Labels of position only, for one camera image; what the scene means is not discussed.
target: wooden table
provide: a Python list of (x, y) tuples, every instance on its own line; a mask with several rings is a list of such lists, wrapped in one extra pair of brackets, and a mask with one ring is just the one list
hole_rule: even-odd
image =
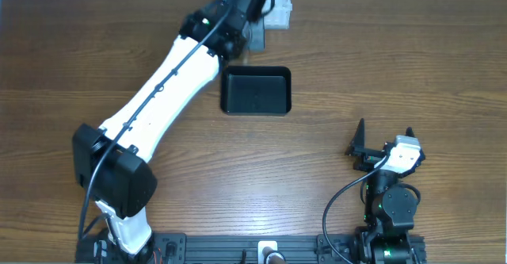
[[(211, 0), (2, 0), (0, 259), (71, 262), (84, 191), (71, 137), (98, 126), (144, 84), (183, 17)], [(268, 31), (250, 64), (292, 71), (286, 117), (229, 117), (219, 81), (159, 145), (155, 231), (317, 235), (322, 211), (361, 176), (344, 156), (412, 126), (427, 160), (414, 233), (430, 262), (504, 261), (507, 0), (292, 0), (288, 31)], [(362, 225), (359, 188), (329, 217)], [(88, 221), (98, 214), (93, 208)]]

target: brown wooden surface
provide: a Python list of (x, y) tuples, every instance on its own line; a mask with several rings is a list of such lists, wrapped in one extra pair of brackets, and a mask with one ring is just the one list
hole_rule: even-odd
[[(183, 17), (210, 0), (2, 0), (0, 261), (74, 259), (83, 189), (71, 136), (143, 85)], [(343, 152), (412, 126), (427, 161), (415, 233), (430, 262), (505, 254), (507, 0), (292, 0), (253, 65), (292, 70), (286, 117), (229, 117), (214, 81), (166, 133), (151, 167), (155, 231), (317, 235), (326, 202), (361, 173)], [(362, 224), (352, 189), (330, 232)], [(98, 211), (90, 210), (88, 220)]]

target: white arm segment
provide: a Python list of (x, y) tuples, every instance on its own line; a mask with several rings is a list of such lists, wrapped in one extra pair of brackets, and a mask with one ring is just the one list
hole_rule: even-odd
[[(144, 84), (141, 90), (126, 104), (117, 114), (104, 121), (100, 129), (105, 130), (105, 135), (113, 140), (122, 129), (132, 114), (139, 108), (146, 97), (197, 45), (197, 42), (189, 37), (182, 39), (180, 36), (174, 41), (169, 55)], [(219, 72), (219, 58), (217, 55), (208, 54), (208, 48), (201, 46), (180, 68), (177, 75), (171, 77), (156, 93), (155, 97), (144, 107), (132, 122), (132, 130), (126, 131), (121, 136), (118, 144), (124, 148), (136, 146), (136, 153), (148, 163), (158, 142), (173, 123), (174, 119), (189, 102), (189, 100)]]

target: black plastic tray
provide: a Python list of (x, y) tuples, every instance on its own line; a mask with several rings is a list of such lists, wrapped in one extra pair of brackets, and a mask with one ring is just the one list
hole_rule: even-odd
[(286, 67), (230, 66), (222, 74), (220, 107), (234, 115), (285, 115), (291, 110)]

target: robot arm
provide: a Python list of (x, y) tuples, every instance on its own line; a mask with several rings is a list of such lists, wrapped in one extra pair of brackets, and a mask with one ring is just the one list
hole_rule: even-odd
[(73, 136), (74, 170), (86, 198), (107, 215), (109, 238), (129, 258), (143, 261), (151, 228), (145, 206), (157, 180), (147, 165), (158, 142), (189, 100), (239, 57), (243, 29), (255, 22), (265, 0), (215, 0), (187, 16), (169, 55), (141, 90), (99, 129), (83, 124)]

